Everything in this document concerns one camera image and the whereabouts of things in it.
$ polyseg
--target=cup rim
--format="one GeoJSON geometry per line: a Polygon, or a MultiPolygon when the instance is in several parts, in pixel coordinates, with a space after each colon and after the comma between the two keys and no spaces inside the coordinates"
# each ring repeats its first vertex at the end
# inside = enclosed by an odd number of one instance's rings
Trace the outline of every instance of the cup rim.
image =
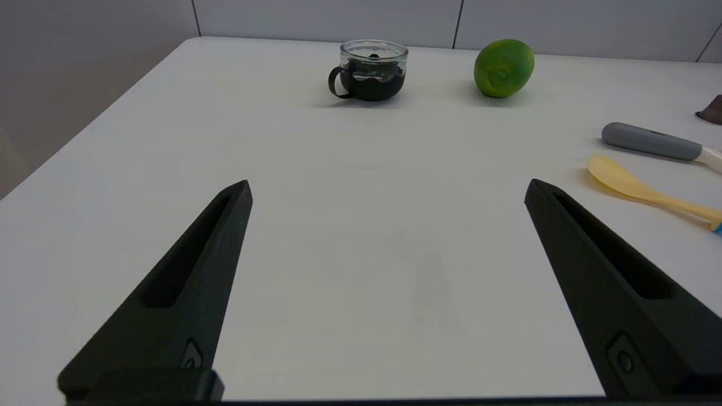
{"type": "Polygon", "coordinates": [[[361,59],[363,61],[369,61],[369,62],[390,62],[390,61],[395,61],[399,58],[404,58],[409,55],[409,49],[400,43],[395,43],[393,41],[387,41],[387,40],[370,40],[370,39],[346,41],[345,43],[341,44],[341,52],[348,53],[349,55],[354,56],[355,58],[361,59]],[[384,45],[390,46],[392,48],[397,48],[399,51],[401,51],[401,53],[396,56],[384,56],[384,57],[380,57],[380,58],[369,58],[368,56],[359,55],[358,53],[353,53],[347,49],[347,46],[350,46],[352,44],[355,45],[358,43],[384,44],[384,45]]]}

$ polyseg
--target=wall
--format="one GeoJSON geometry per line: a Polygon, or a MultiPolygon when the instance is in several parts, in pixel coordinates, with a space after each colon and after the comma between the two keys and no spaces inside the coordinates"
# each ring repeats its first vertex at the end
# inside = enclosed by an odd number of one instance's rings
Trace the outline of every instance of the wall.
{"type": "Polygon", "coordinates": [[[197,35],[191,0],[3,0],[0,198],[197,35]]]}
{"type": "MultiPolygon", "coordinates": [[[[721,0],[195,0],[195,4],[202,35],[334,42],[384,38],[409,46],[462,49],[518,38],[537,53],[664,61],[696,61],[722,23],[721,0]]],[[[706,53],[722,54],[722,38],[706,53]]]]}
{"type": "Polygon", "coordinates": [[[202,35],[451,48],[461,0],[195,0],[202,35]]]}

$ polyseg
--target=green lime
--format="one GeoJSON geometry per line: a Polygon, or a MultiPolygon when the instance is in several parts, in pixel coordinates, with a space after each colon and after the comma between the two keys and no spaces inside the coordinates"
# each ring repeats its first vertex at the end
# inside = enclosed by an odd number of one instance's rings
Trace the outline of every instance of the green lime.
{"type": "Polygon", "coordinates": [[[474,81],[492,98],[521,90],[534,70],[534,52],[519,40],[499,40],[482,49],[474,64],[474,81]]]}

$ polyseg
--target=plastic spoon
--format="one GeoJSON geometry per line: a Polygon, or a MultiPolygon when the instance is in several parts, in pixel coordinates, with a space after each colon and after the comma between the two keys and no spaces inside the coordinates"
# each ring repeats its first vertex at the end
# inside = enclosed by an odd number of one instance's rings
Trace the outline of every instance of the plastic spoon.
{"type": "Polygon", "coordinates": [[[697,216],[707,220],[713,232],[722,234],[722,211],[720,210],[662,194],[644,184],[613,159],[603,155],[589,157],[587,169],[598,181],[621,194],[697,216]]]}

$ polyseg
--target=glass mug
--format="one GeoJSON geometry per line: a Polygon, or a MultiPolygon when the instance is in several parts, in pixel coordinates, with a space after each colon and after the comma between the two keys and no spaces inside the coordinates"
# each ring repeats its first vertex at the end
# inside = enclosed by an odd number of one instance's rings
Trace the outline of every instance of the glass mug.
{"type": "Polygon", "coordinates": [[[335,96],[362,100],[386,100],[404,86],[409,49],[384,40],[353,40],[341,45],[341,63],[329,74],[329,90],[335,96]],[[348,92],[336,93],[336,76],[348,92]]]}

